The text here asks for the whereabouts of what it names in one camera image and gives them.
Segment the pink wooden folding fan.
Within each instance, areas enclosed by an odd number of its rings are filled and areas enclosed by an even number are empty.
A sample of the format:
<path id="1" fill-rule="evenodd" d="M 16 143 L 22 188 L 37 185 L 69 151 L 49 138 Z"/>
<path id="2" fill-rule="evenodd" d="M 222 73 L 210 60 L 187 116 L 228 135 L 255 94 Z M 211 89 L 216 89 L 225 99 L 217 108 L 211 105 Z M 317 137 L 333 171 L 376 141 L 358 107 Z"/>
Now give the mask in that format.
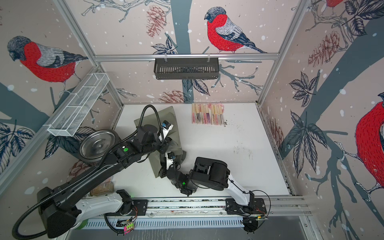
<path id="1" fill-rule="evenodd" d="M 197 123 L 197 116 L 196 116 L 196 106 L 195 104 L 192 104 L 192 124 Z"/>

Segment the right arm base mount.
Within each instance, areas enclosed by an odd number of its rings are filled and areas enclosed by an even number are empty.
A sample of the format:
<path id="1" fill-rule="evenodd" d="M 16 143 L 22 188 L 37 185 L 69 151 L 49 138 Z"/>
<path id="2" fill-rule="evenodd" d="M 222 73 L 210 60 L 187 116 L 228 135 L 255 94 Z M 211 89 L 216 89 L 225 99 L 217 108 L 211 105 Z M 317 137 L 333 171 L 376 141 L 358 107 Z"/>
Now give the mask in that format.
<path id="1" fill-rule="evenodd" d="M 263 198 L 255 198 L 250 206 L 242 206 L 234 199 L 225 200 L 225 211 L 228 215 L 238 215 L 248 217 L 251 215 L 267 215 L 268 209 Z"/>

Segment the red blossom white folding fan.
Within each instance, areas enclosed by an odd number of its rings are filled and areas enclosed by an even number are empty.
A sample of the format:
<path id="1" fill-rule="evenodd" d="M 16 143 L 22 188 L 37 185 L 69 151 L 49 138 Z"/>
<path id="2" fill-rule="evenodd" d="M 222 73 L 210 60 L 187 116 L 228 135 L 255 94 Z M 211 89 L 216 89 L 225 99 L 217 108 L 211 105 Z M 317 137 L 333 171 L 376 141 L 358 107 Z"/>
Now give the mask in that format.
<path id="1" fill-rule="evenodd" d="M 215 105 L 210 104 L 210 114 L 211 114 L 211 125 L 216 124 L 216 117 L 215 117 Z"/>

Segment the green canvas tote bag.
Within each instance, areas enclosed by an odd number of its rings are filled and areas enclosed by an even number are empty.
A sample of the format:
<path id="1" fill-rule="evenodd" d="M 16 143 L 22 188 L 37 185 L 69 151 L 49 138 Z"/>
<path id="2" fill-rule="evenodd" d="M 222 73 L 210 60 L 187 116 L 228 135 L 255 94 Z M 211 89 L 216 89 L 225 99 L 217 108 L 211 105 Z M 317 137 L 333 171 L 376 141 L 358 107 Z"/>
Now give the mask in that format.
<path id="1" fill-rule="evenodd" d="M 182 148 L 179 126 L 174 107 L 170 106 L 157 113 L 143 116 L 142 119 L 134 120 L 135 126 L 152 125 L 158 127 L 162 124 L 161 132 L 158 133 L 159 141 L 164 142 L 160 150 L 149 155 L 149 161 L 156 178 L 164 178 L 170 165 L 179 167 L 186 158 L 186 151 Z"/>

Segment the black grey wooden folding fan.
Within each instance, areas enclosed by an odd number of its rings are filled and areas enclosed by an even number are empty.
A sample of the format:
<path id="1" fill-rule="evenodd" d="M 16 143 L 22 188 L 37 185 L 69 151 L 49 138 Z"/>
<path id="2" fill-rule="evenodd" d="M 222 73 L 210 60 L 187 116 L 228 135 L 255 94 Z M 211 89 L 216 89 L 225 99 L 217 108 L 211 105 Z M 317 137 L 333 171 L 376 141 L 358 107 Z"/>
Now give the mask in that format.
<path id="1" fill-rule="evenodd" d="M 196 112 L 197 124 L 201 124 L 202 123 L 202 118 L 201 118 L 200 105 L 195 104 L 195 112 Z"/>

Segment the brown box behind arm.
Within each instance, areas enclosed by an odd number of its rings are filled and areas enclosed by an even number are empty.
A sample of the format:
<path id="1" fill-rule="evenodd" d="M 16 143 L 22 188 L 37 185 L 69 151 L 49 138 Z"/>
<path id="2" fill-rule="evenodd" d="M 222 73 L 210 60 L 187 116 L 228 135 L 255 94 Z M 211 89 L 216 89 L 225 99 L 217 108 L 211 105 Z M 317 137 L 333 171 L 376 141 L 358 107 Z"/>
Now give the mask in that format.
<path id="1" fill-rule="evenodd" d="M 115 185 L 113 182 L 106 182 L 98 185 L 96 188 L 90 191 L 91 197 L 99 197 L 115 192 Z"/>

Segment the pink striped folding fan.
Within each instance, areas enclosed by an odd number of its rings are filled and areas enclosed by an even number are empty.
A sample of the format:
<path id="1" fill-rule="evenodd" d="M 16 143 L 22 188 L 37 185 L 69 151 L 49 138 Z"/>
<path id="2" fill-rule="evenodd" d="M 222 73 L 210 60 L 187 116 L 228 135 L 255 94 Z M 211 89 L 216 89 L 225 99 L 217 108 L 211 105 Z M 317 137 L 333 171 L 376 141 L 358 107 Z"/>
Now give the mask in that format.
<path id="1" fill-rule="evenodd" d="M 215 125 L 219 126 L 220 125 L 220 114 L 219 114 L 218 105 L 216 105 L 216 104 L 214 104 L 214 115 L 215 115 Z"/>

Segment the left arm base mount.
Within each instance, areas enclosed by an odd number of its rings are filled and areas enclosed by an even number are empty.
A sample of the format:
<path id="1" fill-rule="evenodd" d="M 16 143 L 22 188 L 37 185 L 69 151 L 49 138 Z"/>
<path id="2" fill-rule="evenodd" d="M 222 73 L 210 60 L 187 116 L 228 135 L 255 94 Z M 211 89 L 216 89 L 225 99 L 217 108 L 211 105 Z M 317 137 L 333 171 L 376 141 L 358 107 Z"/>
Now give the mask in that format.
<path id="1" fill-rule="evenodd" d="M 148 207 L 148 200 L 145 199 L 134 199 L 132 198 L 127 191 L 125 190 L 118 190 L 117 194 L 122 198 L 123 204 L 118 209 L 117 212 L 115 212 L 116 216 L 145 216 L 147 207 Z"/>

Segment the grey pink folding fan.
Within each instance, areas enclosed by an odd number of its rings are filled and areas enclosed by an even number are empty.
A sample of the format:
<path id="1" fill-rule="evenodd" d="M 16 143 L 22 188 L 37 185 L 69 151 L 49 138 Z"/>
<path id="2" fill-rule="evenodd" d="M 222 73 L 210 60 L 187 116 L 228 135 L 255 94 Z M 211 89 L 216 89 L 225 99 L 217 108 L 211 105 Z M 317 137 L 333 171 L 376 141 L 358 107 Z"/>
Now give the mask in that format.
<path id="1" fill-rule="evenodd" d="M 222 104 L 219 104 L 219 117 L 220 117 L 220 125 L 225 125 L 225 118 L 224 118 L 224 106 Z"/>

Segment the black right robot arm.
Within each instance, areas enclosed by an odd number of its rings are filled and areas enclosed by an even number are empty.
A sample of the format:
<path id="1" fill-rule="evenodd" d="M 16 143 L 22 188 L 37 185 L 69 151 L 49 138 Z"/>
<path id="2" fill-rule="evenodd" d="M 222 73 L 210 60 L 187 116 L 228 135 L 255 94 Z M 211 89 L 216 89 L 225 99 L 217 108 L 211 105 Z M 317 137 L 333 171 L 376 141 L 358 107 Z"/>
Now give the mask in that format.
<path id="1" fill-rule="evenodd" d="M 197 157 L 188 174 L 179 171 L 179 166 L 175 161 L 168 160 L 166 167 L 160 171 L 160 177 L 167 177 L 181 194 L 190 196 L 197 189 L 226 191 L 235 201 L 227 205 L 227 213 L 241 216 L 253 214 L 255 195 L 234 179 L 225 162 Z"/>

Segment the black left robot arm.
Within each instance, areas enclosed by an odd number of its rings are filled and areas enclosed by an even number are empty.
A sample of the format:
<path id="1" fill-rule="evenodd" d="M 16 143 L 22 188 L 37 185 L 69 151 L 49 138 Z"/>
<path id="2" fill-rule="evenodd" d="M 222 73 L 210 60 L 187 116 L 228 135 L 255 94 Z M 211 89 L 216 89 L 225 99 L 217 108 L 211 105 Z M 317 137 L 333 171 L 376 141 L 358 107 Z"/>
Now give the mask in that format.
<path id="1" fill-rule="evenodd" d="M 166 149 L 168 133 L 173 125 L 168 121 L 157 129 L 152 125 L 137 128 L 136 134 L 112 146 L 97 166 L 91 167 L 70 182 L 54 189 L 43 188 L 37 193 L 39 215 L 49 238 L 56 238 L 76 224 L 84 213 L 76 204 L 103 181 L 141 160 L 142 156 Z"/>

